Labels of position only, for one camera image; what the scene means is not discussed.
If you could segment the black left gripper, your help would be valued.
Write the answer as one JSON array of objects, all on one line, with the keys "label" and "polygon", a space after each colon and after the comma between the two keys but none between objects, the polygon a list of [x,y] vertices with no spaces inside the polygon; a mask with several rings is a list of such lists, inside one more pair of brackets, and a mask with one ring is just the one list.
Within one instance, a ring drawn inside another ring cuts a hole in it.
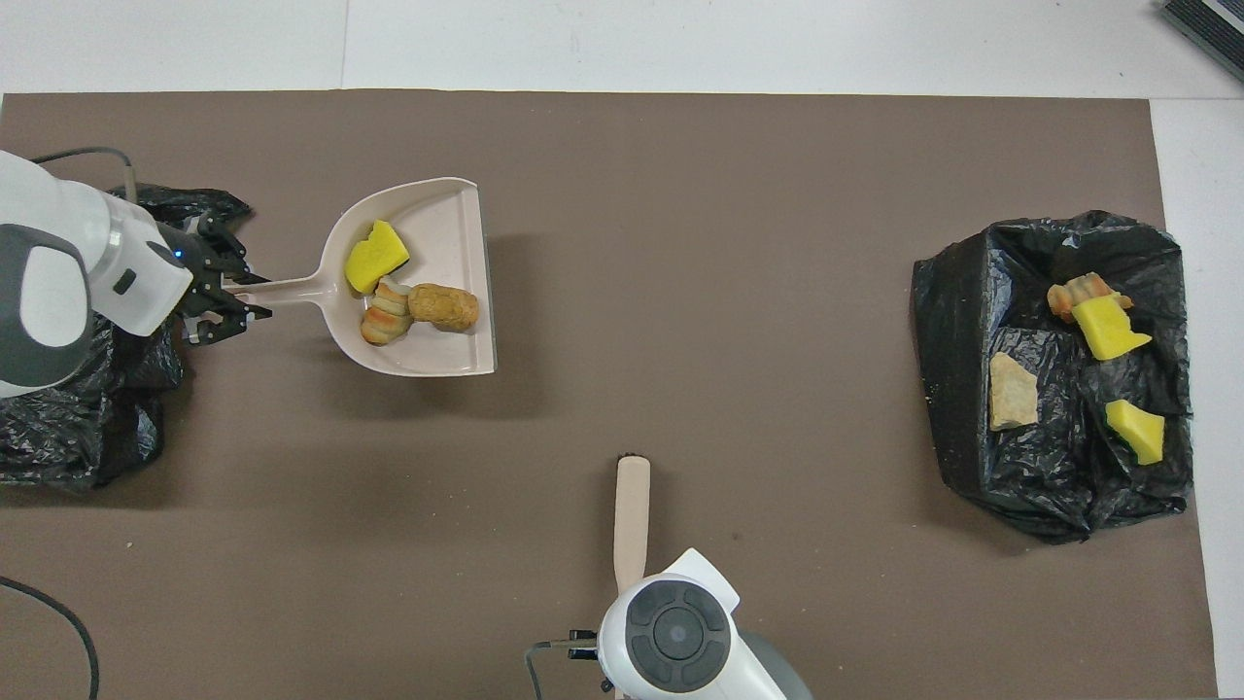
[{"label": "black left gripper", "polygon": [[175,305],[187,344],[215,344],[243,333],[272,310],[249,305],[231,292],[249,285],[270,283],[245,265],[241,244],[216,214],[187,218],[180,226],[159,225],[174,259],[192,275],[190,286]]}]

